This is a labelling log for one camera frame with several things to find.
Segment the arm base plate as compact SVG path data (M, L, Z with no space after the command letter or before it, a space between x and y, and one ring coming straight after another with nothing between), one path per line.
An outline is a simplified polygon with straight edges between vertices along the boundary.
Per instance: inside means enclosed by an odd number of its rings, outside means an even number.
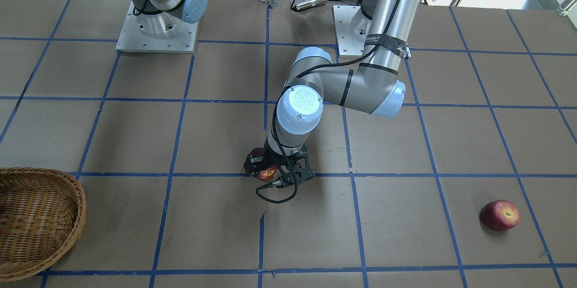
M371 59L363 57L369 52L364 44L371 21L363 15L361 6L334 6L333 15L339 55L351 59Z
M117 50L130 53L194 53L199 23L185 23L163 12L155 15L134 13L134 5L130 3L118 37Z

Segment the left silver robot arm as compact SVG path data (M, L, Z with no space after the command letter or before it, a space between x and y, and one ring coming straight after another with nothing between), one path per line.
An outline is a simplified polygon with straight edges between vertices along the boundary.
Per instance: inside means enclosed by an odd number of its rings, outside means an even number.
M398 66L408 50L408 36L420 0L339 0L358 5L352 28L359 41L357 69L336 64L328 52L309 46L291 65L263 147L245 159L245 173L272 187L299 185L314 178L305 141L319 124L324 103L377 117L394 117L406 87Z

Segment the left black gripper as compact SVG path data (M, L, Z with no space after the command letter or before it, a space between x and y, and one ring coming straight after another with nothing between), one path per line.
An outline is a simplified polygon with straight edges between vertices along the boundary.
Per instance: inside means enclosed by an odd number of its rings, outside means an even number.
M307 146L303 145L293 151L292 155L283 157L272 148L269 149L273 163L277 166L279 177L272 182L272 187L290 187L291 185L301 185L305 181L315 177L315 171L311 168ZM257 177L260 172L260 165L269 165L270 156L268 153L247 155L243 163L244 171L247 175Z

